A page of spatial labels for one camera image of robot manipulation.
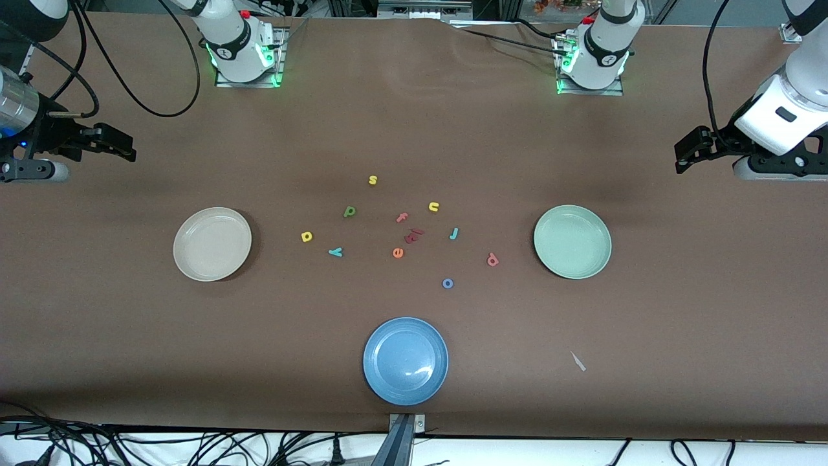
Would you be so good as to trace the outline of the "brown table cover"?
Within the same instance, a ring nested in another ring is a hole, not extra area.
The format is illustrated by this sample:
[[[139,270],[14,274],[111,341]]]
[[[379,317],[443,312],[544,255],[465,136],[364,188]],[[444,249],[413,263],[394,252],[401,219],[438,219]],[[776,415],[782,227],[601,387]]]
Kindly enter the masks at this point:
[[[675,174],[706,122],[704,30],[642,29],[624,95],[603,97],[556,94],[539,51],[440,21],[296,24],[281,87],[216,88],[200,53],[177,118],[137,108],[89,47],[98,120],[136,162],[87,153],[66,183],[0,186],[0,399],[90,423],[385,430],[365,342],[417,316],[450,352],[416,407],[439,436],[828,440],[828,183],[747,182],[730,159]],[[559,205],[609,229],[591,278],[536,256]],[[217,206],[252,250],[198,282],[173,242]]]

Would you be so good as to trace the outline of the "green round plate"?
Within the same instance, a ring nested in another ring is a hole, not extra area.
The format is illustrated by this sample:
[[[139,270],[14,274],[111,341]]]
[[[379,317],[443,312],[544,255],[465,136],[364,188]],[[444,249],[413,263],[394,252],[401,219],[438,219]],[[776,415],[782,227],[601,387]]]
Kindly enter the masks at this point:
[[[576,205],[559,205],[543,213],[535,224],[536,256],[550,272],[568,280],[584,280],[603,271],[613,244],[600,216]]]

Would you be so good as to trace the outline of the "grey metal box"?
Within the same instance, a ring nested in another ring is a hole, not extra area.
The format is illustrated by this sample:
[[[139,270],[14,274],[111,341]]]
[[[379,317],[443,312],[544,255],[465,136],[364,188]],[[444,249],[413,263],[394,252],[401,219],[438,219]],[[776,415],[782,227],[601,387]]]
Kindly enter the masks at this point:
[[[437,19],[472,21],[472,0],[378,0],[379,19]]]

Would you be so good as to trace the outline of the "blue round plate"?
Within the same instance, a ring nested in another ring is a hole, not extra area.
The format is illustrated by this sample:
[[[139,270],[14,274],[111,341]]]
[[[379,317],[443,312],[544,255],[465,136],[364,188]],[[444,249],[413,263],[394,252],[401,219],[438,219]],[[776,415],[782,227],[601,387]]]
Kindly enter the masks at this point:
[[[414,406],[443,386],[450,367],[443,336],[429,322],[399,316],[380,324],[367,339],[362,357],[365,381],[381,400]]]

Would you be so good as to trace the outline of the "beige round plate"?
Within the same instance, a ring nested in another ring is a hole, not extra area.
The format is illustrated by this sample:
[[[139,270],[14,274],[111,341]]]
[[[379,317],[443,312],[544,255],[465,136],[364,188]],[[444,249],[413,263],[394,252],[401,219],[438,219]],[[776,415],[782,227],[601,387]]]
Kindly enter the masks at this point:
[[[173,242],[173,259],[184,276],[198,282],[231,277],[252,250],[252,229],[236,210],[210,207],[183,222]]]

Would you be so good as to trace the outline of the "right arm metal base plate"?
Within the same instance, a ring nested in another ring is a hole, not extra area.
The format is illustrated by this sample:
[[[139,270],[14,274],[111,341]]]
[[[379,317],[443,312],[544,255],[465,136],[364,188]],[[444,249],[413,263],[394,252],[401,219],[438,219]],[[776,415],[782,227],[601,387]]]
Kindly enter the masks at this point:
[[[278,88],[282,83],[290,29],[248,18],[245,45],[208,44],[216,68],[215,85],[253,89]]]

